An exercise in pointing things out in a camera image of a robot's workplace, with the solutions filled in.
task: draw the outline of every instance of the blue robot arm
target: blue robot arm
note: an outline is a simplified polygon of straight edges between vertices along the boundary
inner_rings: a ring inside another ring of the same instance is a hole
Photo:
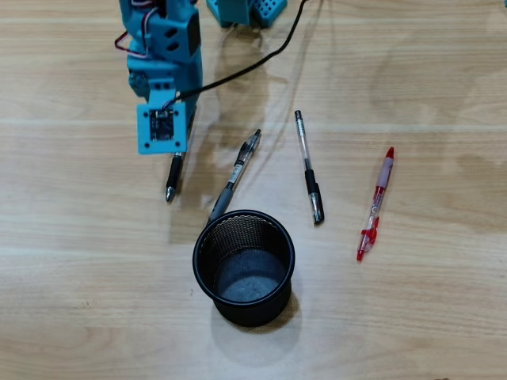
[[[129,83],[137,107],[140,154],[186,152],[199,95],[168,105],[178,92],[202,86],[199,14],[190,0],[120,0]]]

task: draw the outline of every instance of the pen holder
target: pen holder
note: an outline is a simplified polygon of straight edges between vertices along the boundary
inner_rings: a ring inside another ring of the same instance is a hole
[[[295,252],[286,229],[259,211],[239,210],[206,226],[193,252],[201,289],[229,321],[260,326],[291,297]]]

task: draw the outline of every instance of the pen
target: pen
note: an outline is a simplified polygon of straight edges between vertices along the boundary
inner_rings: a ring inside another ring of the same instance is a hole
[[[361,262],[363,256],[372,249],[377,238],[377,229],[379,226],[380,206],[382,206],[383,196],[386,192],[389,176],[395,162],[395,149],[391,147],[383,159],[382,170],[375,186],[375,194],[373,196],[373,204],[370,209],[370,215],[366,227],[361,231],[361,243],[357,248],[357,261]]]
[[[190,120],[190,127],[187,130],[187,139],[190,139],[190,135],[192,133],[193,121],[196,113],[194,112],[192,115],[192,119]],[[173,160],[171,161],[171,167],[169,169],[169,176],[167,177],[166,182],[166,202],[173,202],[174,196],[176,195],[177,186],[180,181],[181,170],[183,169],[183,162],[185,161],[186,153],[178,152],[173,156]]]
[[[315,174],[311,168],[310,151],[308,150],[307,133],[304,130],[303,116],[301,111],[295,112],[295,125],[299,136],[299,146],[303,154],[304,177],[307,181],[308,196],[310,197],[311,210],[313,211],[314,225],[318,226],[324,222],[324,208],[318,183],[315,181]]]
[[[241,149],[239,150],[238,158],[236,158],[236,162],[234,163],[234,170],[232,171],[231,178],[229,178],[229,182],[227,182],[225,189],[222,190],[219,198],[216,200],[213,211],[209,215],[208,224],[213,222],[226,211],[229,203],[231,202],[236,185],[238,184],[238,180],[241,177],[246,164],[250,160],[250,157],[252,157],[252,154],[257,149],[260,141],[261,130],[257,129],[255,134],[250,136],[248,140],[243,143]]]

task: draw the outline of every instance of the retractable pen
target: retractable pen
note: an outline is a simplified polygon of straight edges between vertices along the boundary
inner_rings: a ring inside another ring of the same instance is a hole
[[[250,160],[250,157],[252,157],[252,154],[257,149],[260,141],[261,130],[257,129],[255,134],[250,136],[248,140],[243,143],[241,149],[239,150],[238,158],[236,158],[236,162],[234,163],[234,170],[232,171],[231,178],[229,178],[229,182],[227,182],[225,189],[222,190],[219,198],[216,200],[213,211],[209,215],[208,224],[213,222],[226,211],[232,200],[239,178],[241,177],[246,164]]]
[[[320,188],[315,181],[315,173],[311,166],[310,151],[308,149],[307,133],[304,130],[303,116],[301,111],[295,112],[295,125],[299,136],[299,146],[303,155],[304,177],[307,182],[308,196],[310,198],[311,210],[314,217],[314,225],[318,226],[324,222],[324,207],[322,205],[322,197]]]
[[[391,147],[383,159],[382,169],[380,171],[379,178],[375,186],[375,194],[373,195],[373,204],[370,209],[370,215],[366,222],[366,227],[361,231],[361,241],[357,248],[357,261],[361,262],[363,256],[370,249],[372,249],[377,238],[377,229],[379,227],[379,213],[380,207],[382,206],[383,196],[386,192],[387,184],[389,183],[389,177],[391,176],[391,170],[393,163],[395,162],[395,149]]]

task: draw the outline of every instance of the transparent pen barrel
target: transparent pen barrel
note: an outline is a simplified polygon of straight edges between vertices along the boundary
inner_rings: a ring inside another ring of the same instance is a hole
[[[306,132],[304,131],[304,122],[303,118],[301,117],[301,113],[298,114],[298,112],[296,112],[295,124],[298,130],[299,148],[301,149],[301,154],[303,155],[304,169],[310,170],[311,169],[310,152],[308,150],[307,135]]]

